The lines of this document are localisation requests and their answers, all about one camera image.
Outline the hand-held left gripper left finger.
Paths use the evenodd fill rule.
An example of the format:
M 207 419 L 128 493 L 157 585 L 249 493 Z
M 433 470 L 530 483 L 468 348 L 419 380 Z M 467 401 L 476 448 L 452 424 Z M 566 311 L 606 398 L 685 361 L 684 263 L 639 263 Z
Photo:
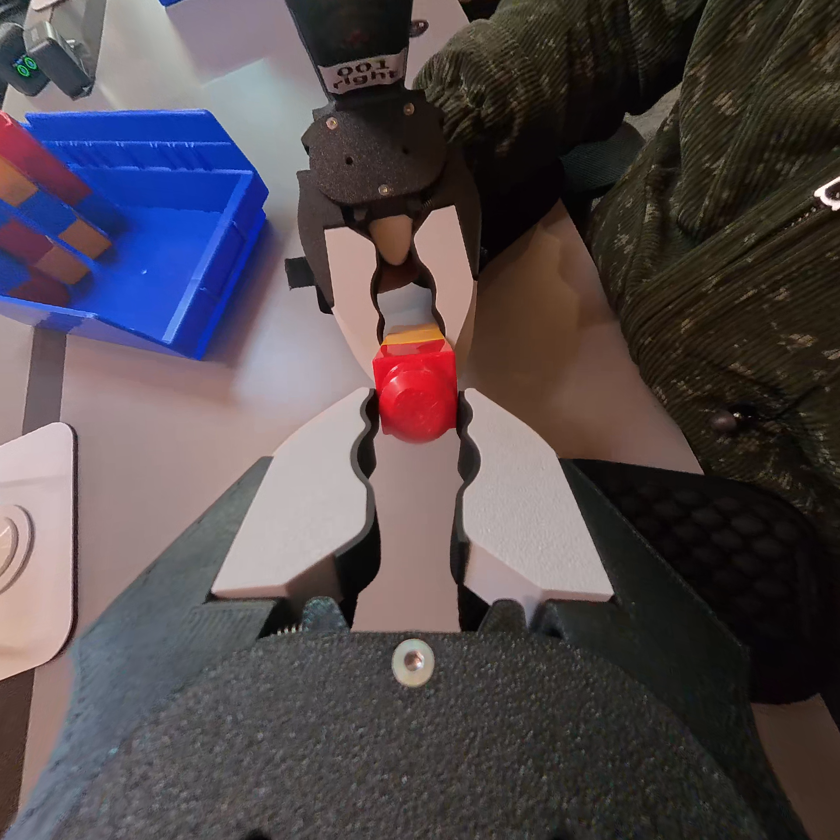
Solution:
M 362 387 L 278 447 L 213 582 L 216 598 L 357 599 L 381 562 L 377 429 L 375 391 Z

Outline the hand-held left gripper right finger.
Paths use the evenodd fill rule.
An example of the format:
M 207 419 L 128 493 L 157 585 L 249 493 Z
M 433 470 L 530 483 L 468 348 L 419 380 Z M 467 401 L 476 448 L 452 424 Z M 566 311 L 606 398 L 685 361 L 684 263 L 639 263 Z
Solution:
M 475 388 L 459 394 L 457 421 L 456 584 L 488 605 L 609 602 L 613 585 L 551 446 Z

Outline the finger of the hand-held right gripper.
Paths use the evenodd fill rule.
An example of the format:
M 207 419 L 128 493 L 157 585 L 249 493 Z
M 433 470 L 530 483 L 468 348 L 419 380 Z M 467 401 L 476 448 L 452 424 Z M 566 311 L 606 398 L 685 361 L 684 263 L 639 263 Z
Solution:
M 432 314 L 465 368 L 473 342 L 477 282 L 456 207 L 433 210 L 413 237 L 413 254 L 432 294 Z
M 384 319 L 378 308 L 374 280 L 379 268 L 374 243 L 350 227 L 324 232 L 332 284 L 332 314 L 371 382 L 373 360 L 382 344 Z

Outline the orange mega block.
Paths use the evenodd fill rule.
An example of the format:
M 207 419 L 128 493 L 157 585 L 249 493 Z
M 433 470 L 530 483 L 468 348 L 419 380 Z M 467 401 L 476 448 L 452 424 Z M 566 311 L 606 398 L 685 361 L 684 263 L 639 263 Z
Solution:
M 57 245 L 52 246 L 34 260 L 32 267 L 69 287 L 75 286 L 91 273 L 87 263 L 74 253 Z
M 10 164 L 3 157 L 0 160 L 1 201 L 19 207 L 39 192 L 36 184 L 32 183 L 21 171 Z
M 112 247 L 111 239 L 100 229 L 77 217 L 59 235 L 60 241 L 89 259 L 99 259 Z
M 435 322 L 399 325 L 381 343 L 382 357 L 435 353 L 448 348 L 445 335 Z

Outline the red mega block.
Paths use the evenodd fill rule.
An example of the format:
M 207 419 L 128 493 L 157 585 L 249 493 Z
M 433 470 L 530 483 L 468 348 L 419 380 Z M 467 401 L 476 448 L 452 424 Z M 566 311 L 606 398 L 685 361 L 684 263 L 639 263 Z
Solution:
M 92 189 L 43 145 L 28 138 L 18 154 L 18 168 L 42 190 L 71 207 L 79 207 Z
M 430 443 L 455 428 L 455 352 L 445 341 L 384 345 L 373 359 L 383 434 Z
M 1 250 L 26 266 L 36 266 L 52 248 L 48 237 L 16 219 L 1 224 Z
M 1 157 L 18 169 L 37 161 L 44 149 L 17 120 L 1 111 Z

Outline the black textured pad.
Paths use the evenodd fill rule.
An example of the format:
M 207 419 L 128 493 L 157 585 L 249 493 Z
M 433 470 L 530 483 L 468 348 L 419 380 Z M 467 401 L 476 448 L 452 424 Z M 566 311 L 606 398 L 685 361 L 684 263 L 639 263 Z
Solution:
M 832 582 L 811 523 L 733 479 L 577 458 L 574 465 L 749 651 L 752 701 L 823 693 Z

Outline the white tablet stand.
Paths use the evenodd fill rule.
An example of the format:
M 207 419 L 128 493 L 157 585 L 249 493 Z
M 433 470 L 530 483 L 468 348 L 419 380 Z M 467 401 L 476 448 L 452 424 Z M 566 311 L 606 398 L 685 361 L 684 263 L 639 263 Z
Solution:
M 77 614 L 77 441 L 51 423 L 1 447 L 1 680 L 49 662 Z

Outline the black device with green lights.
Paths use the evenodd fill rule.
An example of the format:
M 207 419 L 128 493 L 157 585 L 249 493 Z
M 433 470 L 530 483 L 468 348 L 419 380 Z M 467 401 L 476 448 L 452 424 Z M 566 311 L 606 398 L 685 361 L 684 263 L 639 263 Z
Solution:
M 75 46 L 48 20 L 27 27 L 3 26 L 2 77 L 9 87 L 30 98 L 48 84 L 71 99 L 83 98 L 95 81 Z

